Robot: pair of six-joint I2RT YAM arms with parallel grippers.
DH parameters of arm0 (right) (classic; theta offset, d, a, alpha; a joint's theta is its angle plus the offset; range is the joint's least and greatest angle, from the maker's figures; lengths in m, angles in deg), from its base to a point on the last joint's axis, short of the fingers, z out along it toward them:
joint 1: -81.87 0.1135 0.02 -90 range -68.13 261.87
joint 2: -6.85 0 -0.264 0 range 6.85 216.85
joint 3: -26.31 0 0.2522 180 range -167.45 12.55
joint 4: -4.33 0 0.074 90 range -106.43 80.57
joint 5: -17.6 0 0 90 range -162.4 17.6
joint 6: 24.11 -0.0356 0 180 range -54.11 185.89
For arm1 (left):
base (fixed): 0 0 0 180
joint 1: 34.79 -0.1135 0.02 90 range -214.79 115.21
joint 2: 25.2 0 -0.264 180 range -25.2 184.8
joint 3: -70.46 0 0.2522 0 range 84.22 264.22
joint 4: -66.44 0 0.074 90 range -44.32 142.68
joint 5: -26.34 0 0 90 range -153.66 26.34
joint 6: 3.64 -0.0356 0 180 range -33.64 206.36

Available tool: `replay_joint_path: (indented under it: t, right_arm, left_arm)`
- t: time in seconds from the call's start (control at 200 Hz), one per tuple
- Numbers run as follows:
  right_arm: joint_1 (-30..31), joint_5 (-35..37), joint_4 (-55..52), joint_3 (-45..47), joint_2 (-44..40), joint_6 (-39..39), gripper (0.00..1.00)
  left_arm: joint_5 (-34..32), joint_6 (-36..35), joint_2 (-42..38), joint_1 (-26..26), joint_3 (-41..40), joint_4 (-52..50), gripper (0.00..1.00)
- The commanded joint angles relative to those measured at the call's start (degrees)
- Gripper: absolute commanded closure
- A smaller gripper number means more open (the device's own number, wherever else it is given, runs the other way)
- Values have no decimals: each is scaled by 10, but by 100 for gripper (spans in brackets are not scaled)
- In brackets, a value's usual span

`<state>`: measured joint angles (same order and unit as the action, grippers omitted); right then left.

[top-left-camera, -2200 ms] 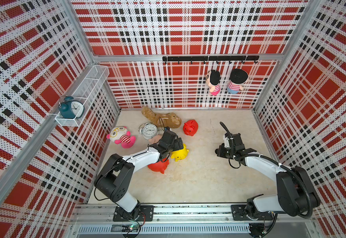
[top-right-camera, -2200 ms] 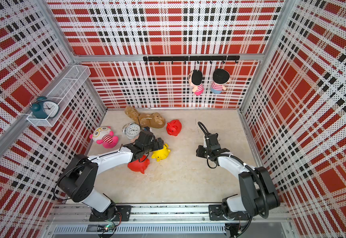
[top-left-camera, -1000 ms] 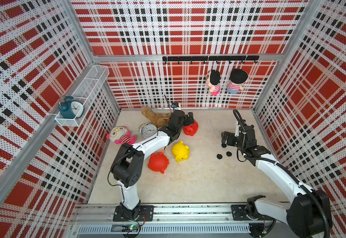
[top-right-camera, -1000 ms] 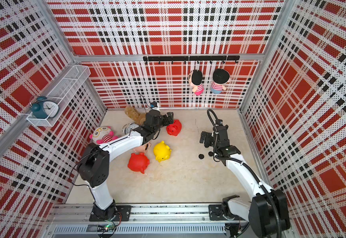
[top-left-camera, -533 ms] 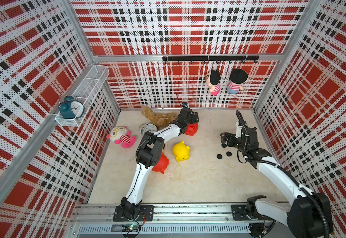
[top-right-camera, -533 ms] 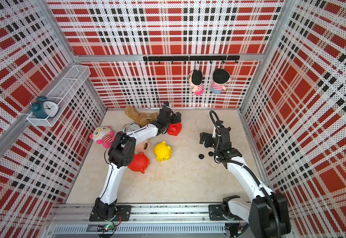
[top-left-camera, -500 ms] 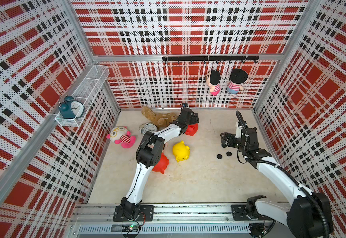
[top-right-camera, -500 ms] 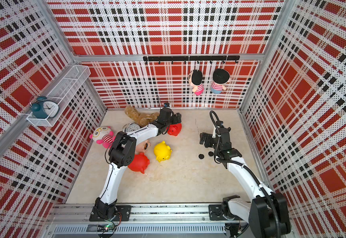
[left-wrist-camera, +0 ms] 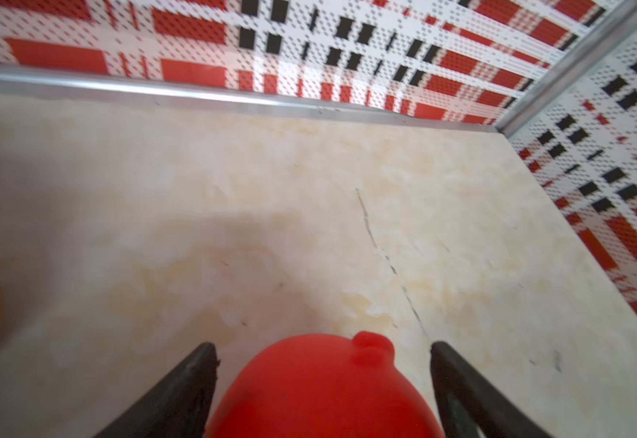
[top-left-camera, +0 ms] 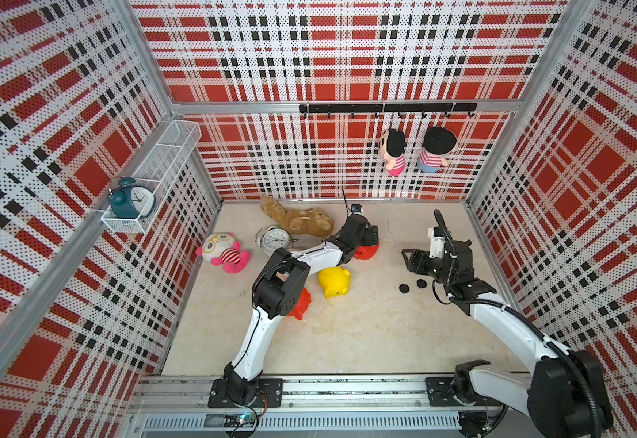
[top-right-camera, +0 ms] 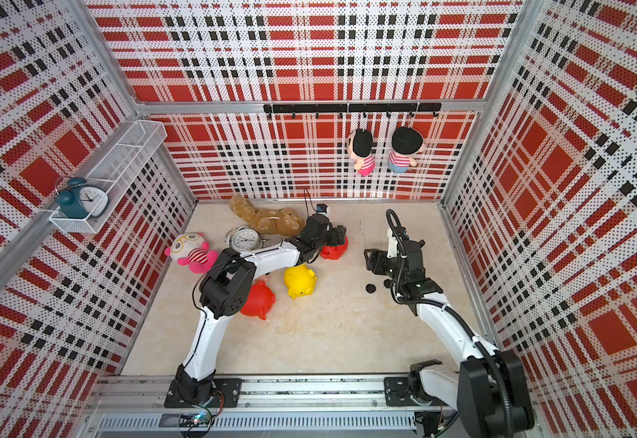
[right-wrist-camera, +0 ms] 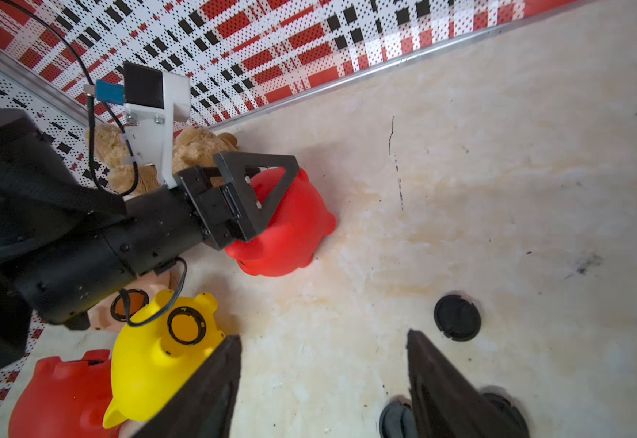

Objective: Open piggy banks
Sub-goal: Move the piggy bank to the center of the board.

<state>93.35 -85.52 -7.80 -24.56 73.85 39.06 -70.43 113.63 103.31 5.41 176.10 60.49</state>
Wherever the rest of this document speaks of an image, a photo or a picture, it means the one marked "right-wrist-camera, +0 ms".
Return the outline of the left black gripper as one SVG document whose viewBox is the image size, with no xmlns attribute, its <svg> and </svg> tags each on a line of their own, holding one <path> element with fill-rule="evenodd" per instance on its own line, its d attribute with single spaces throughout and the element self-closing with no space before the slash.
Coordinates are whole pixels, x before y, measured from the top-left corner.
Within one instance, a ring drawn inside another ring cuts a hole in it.
<svg viewBox="0 0 637 438">
<path fill-rule="evenodd" d="M 293 155 L 218 153 L 218 170 L 195 166 L 178 186 L 127 202 L 122 217 L 88 215 L 54 242 L 14 262 L 14 288 L 46 322 L 86 326 L 88 311 L 138 277 L 165 270 L 190 248 L 248 243 L 265 232 L 300 173 Z M 224 182 L 211 184 L 214 177 Z M 228 209 L 227 231 L 205 224 L 202 209 Z"/>
</svg>

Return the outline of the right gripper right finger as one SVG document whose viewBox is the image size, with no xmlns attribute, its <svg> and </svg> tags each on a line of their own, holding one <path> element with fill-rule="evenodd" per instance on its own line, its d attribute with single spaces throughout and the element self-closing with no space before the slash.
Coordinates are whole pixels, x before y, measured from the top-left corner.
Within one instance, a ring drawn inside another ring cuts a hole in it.
<svg viewBox="0 0 637 438">
<path fill-rule="evenodd" d="M 423 332 L 409 330 L 407 360 L 415 427 L 420 437 L 524 437 L 446 359 Z"/>
</svg>

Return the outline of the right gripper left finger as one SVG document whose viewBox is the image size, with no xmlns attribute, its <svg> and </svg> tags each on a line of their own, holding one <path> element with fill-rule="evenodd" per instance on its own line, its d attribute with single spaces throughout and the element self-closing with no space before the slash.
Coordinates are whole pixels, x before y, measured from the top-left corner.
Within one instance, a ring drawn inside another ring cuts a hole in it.
<svg viewBox="0 0 637 438">
<path fill-rule="evenodd" d="M 135 434 L 137 437 L 230 436 L 241 378 L 242 341 L 222 341 L 174 397 Z"/>
</svg>

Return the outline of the red piggy bank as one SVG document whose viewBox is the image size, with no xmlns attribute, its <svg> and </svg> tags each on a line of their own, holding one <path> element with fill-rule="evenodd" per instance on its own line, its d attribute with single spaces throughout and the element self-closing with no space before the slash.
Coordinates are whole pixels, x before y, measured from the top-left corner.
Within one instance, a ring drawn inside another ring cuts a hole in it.
<svg viewBox="0 0 637 438">
<path fill-rule="evenodd" d="M 336 217 L 301 169 L 267 229 L 248 243 L 235 242 L 225 253 L 248 275 L 283 277 L 308 266 L 321 241 L 336 227 Z"/>
<path fill-rule="evenodd" d="M 103 427 L 112 401 L 109 350 L 91 350 L 80 360 L 42 359 L 11 414 L 10 437 L 118 437 Z"/>
</svg>

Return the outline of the yellow piggy bank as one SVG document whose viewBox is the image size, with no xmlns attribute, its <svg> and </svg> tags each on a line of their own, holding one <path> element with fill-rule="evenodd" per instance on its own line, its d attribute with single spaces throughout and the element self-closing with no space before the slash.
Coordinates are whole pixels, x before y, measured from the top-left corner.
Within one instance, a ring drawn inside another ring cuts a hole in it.
<svg viewBox="0 0 637 438">
<path fill-rule="evenodd" d="M 112 352 L 112 401 L 104 428 L 150 421 L 161 412 L 224 340 L 216 310 L 211 294 L 179 297 L 159 319 L 122 328 Z"/>
</svg>

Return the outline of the pink piggy bank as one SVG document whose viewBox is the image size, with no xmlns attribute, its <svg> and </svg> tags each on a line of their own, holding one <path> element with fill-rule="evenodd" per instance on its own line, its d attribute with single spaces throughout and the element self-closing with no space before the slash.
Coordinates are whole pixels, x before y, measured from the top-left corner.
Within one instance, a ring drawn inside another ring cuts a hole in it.
<svg viewBox="0 0 637 438">
<path fill-rule="evenodd" d="M 156 275 L 154 271 L 138 277 L 124 289 L 130 297 L 130 315 L 147 306 L 161 291 L 170 288 L 171 272 Z M 124 302 L 118 292 L 103 299 L 88 311 L 90 329 L 95 331 L 119 332 L 126 325 Z"/>
</svg>

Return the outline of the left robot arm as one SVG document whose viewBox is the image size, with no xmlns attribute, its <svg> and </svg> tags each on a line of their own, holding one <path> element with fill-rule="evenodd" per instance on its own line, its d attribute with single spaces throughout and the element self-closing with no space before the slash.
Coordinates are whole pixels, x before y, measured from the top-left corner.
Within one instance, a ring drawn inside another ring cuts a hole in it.
<svg viewBox="0 0 637 438">
<path fill-rule="evenodd" d="M 87 330 L 91 308 L 194 246 L 251 241 L 300 171 L 290 155 L 214 160 L 126 200 L 79 185 L 24 111 L 0 109 L 0 370 L 24 356 L 33 315 Z"/>
</svg>

